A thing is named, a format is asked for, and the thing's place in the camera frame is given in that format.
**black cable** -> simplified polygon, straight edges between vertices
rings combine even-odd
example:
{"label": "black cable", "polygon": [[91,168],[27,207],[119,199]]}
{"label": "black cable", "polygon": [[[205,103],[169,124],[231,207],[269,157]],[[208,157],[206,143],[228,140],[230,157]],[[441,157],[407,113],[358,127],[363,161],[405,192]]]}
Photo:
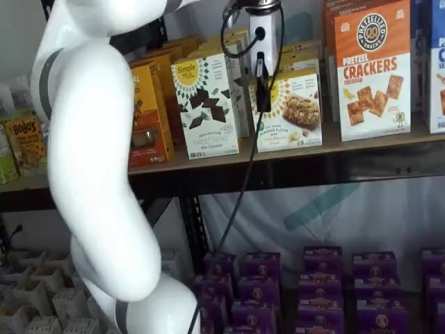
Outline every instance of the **black cable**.
{"label": "black cable", "polygon": [[[270,81],[270,86],[269,86],[269,96],[268,98],[270,99],[270,92],[273,89],[273,85],[275,85],[275,80],[277,78],[278,72],[280,71],[280,64],[281,64],[281,58],[282,58],[282,54],[283,54],[283,46],[284,46],[284,12],[283,12],[283,8],[280,5],[280,14],[281,14],[281,40],[280,40],[280,50],[278,52],[278,61],[277,61],[277,67],[275,68],[275,71],[273,72],[272,75],[272,79]],[[228,19],[224,20],[223,24],[222,24],[222,29],[221,29],[221,33],[224,33],[225,31],[225,25],[227,24]],[[260,131],[260,125],[261,125],[261,121],[263,119],[263,114],[266,112],[266,108],[268,106],[267,100],[266,103],[263,103],[261,105],[261,110],[259,112],[259,118],[258,118],[258,123],[257,123],[257,130],[255,132],[255,138],[254,138],[254,143],[252,146],[252,151],[250,152],[250,160],[249,160],[249,165],[248,165],[248,169],[245,172],[245,177],[244,177],[244,181],[243,181],[243,186],[241,187],[241,191],[238,195],[238,199],[236,200],[236,204],[235,204],[235,208],[234,211],[232,212],[232,215],[230,216],[230,220],[229,223],[227,224],[227,227],[225,228],[224,233],[222,234],[221,240],[218,244],[218,247],[216,248],[216,251],[213,252],[212,255],[212,261],[210,263],[209,269],[207,271],[207,273],[211,273],[213,270],[213,267],[215,266],[215,254],[218,254],[224,246],[225,240],[227,238],[227,236],[229,235],[230,230],[232,229],[232,226],[235,222],[235,217],[236,214],[238,213],[238,209],[241,205],[241,201],[243,199],[245,190],[247,188],[248,182],[249,182],[249,178],[250,178],[250,172],[252,171],[252,167],[253,167],[253,162],[254,162],[254,156],[255,156],[255,149],[257,146],[257,141],[258,141],[258,136],[259,136],[259,131]],[[198,317],[200,313],[200,301],[199,299],[197,300],[197,304],[196,304],[196,308],[195,308],[195,312],[193,313],[193,318],[192,321],[190,323],[190,326],[188,328],[188,334],[192,334],[193,329],[195,328],[195,324],[196,324],[196,319]]]}

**product packaging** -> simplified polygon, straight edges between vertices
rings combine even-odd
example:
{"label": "product packaging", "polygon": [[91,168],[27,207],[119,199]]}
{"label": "product packaging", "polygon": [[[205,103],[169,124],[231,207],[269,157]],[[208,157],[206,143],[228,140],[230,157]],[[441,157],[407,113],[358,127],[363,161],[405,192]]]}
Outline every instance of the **product packaging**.
{"label": "product packaging", "polygon": [[167,162],[173,158],[173,141],[156,63],[132,67],[134,122],[129,167]]}
{"label": "product packaging", "polygon": [[359,333],[409,333],[409,315],[399,300],[371,299],[357,301]]}
{"label": "product packaging", "polygon": [[397,259],[393,252],[353,254],[355,276],[397,275]]}
{"label": "product packaging", "polygon": [[208,50],[172,66],[189,159],[239,153],[238,104],[230,60]]}
{"label": "product packaging", "polygon": [[76,318],[90,316],[86,297],[82,290],[61,289],[52,301],[63,328],[66,328]]}
{"label": "product packaging", "polygon": [[35,309],[44,317],[54,315],[47,292],[41,282],[27,280],[25,283],[18,284],[13,294],[19,305],[25,306],[27,310]]}
{"label": "product packaging", "polygon": [[26,334],[62,334],[56,317],[35,317],[26,327]]}
{"label": "product packaging", "polygon": [[358,8],[334,18],[341,139],[410,132],[410,1]]}
{"label": "product packaging", "polygon": [[[255,130],[260,115],[257,83],[249,85]],[[321,110],[316,68],[277,75],[257,141],[258,152],[322,145]]]}

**purple box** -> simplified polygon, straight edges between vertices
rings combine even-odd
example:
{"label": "purple box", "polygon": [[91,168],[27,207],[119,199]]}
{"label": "purple box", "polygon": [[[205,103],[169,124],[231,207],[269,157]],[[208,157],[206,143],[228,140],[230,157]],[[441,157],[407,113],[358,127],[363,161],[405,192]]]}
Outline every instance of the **purple box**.
{"label": "purple box", "polygon": [[359,334],[408,334],[408,311],[396,299],[358,300],[357,318]]}
{"label": "purple box", "polygon": [[223,294],[208,295],[204,292],[200,297],[201,319],[213,322],[215,334],[221,334],[228,324],[227,306]]}
{"label": "purple box", "polygon": [[279,253],[248,253],[244,262],[244,276],[281,277]]}
{"label": "purple box", "polygon": [[343,271],[341,247],[338,246],[305,247],[303,262],[305,271],[322,273],[341,273]]}
{"label": "purple box", "polygon": [[344,334],[336,325],[315,324],[314,322],[298,321],[295,334]]}
{"label": "purple box", "polygon": [[273,305],[258,301],[235,301],[232,306],[232,324],[260,327],[267,333],[277,333],[277,320]]}
{"label": "purple box", "polygon": [[354,254],[353,274],[354,276],[397,275],[396,256],[393,252]]}
{"label": "purple box", "polygon": [[255,300],[281,308],[280,285],[276,277],[241,277],[238,281],[238,297]]}
{"label": "purple box", "polygon": [[298,289],[301,294],[318,297],[341,296],[341,276],[337,273],[302,273]]}
{"label": "purple box", "polygon": [[305,321],[322,326],[334,325],[344,331],[344,309],[341,297],[317,298],[299,296],[298,321]]}
{"label": "purple box", "polygon": [[357,299],[393,299],[402,295],[401,282],[395,275],[385,277],[355,276],[354,290]]}

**snack box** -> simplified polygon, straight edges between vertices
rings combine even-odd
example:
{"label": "snack box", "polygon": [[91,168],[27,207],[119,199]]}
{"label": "snack box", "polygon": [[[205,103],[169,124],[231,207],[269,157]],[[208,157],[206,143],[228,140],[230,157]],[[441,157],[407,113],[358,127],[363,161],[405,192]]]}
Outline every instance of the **snack box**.
{"label": "snack box", "polygon": [[397,299],[371,299],[357,301],[359,334],[409,333],[409,314]]}
{"label": "snack box", "polygon": [[247,253],[243,274],[281,277],[281,255],[279,253]]}
{"label": "snack box", "polygon": [[297,318],[298,321],[337,326],[344,332],[343,299],[335,296],[325,298],[317,298],[314,295],[299,296]]}
{"label": "snack box", "polygon": [[397,274],[397,259],[393,252],[353,254],[355,276],[381,276]]}
{"label": "snack box", "polygon": [[172,66],[189,159],[238,154],[240,125],[230,60],[208,50]]}
{"label": "snack box", "polygon": [[[260,115],[257,82],[249,85],[253,122],[257,129]],[[315,67],[277,75],[257,141],[258,152],[290,150],[322,145],[321,109]]]}
{"label": "snack box", "polygon": [[137,63],[134,82],[134,122],[129,167],[170,161],[175,153],[156,63]]}
{"label": "snack box", "polygon": [[445,132],[445,3],[425,0],[426,23],[426,109],[432,134]]}
{"label": "snack box", "polygon": [[232,324],[260,327],[267,333],[277,333],[274,307],[258,301],[235,301],[232,306]]}
{"label": "snack box", "polygon": [[411,131],[410,2],[334,18],[341,140]]}
{"label": "snack box", "polygon": [[384,277],[355,277],[355,296],[358,299],[367,298],[400,298],[402,296],[401,282],[396,275]]}
{"label": "snack box", "polygon": [[341,275],[337,273],[302,273],[298,283],[300,294],[317,297],[341,296]]}
{"label": "snack box", "polygon": [[341,273],[343,260],[339,246],[307,246],[303,251],[305,271]]}

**white box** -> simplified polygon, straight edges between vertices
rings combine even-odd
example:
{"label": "white box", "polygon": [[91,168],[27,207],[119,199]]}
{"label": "white box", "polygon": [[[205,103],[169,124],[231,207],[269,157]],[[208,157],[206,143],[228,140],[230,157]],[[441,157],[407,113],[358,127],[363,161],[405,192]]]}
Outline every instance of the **white box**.
{"label": "white box", "polygon": [[74,318],[89,317],[86,297],[82,290],[61,289],[52,300],[63,328]]}
{"label": "white box", "polygon": [[14,288],[13,294],[20,305],[35,308],[41,316],[54,315],[47,292],[41,282],[28,280],[20,283]]}
{"label": "white box", "polygon": [[56,317],[35,317],[26,327],[26,334],[62,334]]}
{"label": "white box", "polygon": [[3,304],[0,306],[0,333],[25,334],[29,325],[25,307]]}

